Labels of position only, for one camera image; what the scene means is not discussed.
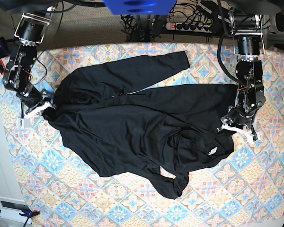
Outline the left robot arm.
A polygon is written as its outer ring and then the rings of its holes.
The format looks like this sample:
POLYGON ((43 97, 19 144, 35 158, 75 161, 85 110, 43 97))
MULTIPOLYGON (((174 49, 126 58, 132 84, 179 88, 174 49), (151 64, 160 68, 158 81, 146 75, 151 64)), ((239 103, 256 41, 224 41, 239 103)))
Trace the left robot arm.
POLYGON ((230 106, 226 116, 221 118, 218 129, 234 131, 247 138, 249 143, 259 139, 253 122, 257 111, 264 105, 266 98, 262 81, 262 61, 265 54, 262 16, 279 13, 284 8, 284 0, 230 0, 229 13, 225 13, 220 1, 223 35, 219 39, 217 58, 225 75, 238 84, 236 106, 230 106), (234 54, 240 57, 235 76, 231 75, 222 62, 221 50, 225 37, 237 42, 234 54))

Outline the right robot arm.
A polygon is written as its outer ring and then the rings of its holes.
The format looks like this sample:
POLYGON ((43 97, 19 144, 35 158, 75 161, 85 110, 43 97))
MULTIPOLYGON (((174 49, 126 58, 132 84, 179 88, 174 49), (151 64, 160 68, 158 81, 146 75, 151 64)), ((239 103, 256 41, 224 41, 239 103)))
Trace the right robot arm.
POLYGON ((37 49, 45 37, 52 15, 63 14, 65 6, 58 10, 56 0, 0 0, 0 8, 11 14, 21 14, 2 83, 7 90, 16 93, 20 100, 21 123, 26 123, 35 114, 54 107, 51 94, 45 89, 38 91, 32 84, 31 69, 38 61, 37 49))

